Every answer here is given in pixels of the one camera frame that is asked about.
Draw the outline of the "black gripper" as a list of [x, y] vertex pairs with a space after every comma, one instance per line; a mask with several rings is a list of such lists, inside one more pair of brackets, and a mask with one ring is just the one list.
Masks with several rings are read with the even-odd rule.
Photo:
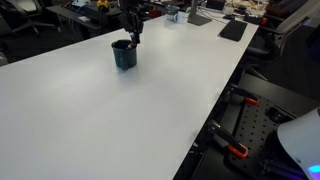
[[119, 20], [124, 29], [129, 32], [131, 41], [140, 44], [140, 34], [143, 31], [143, 20], [139, 0], [119, 0], [121, 15]]

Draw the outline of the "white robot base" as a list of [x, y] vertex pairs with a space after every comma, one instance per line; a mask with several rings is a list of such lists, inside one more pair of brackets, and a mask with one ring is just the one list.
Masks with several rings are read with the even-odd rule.
[[309, 180], [320, 180], [320, 108], [277, 129], [280, 144]]

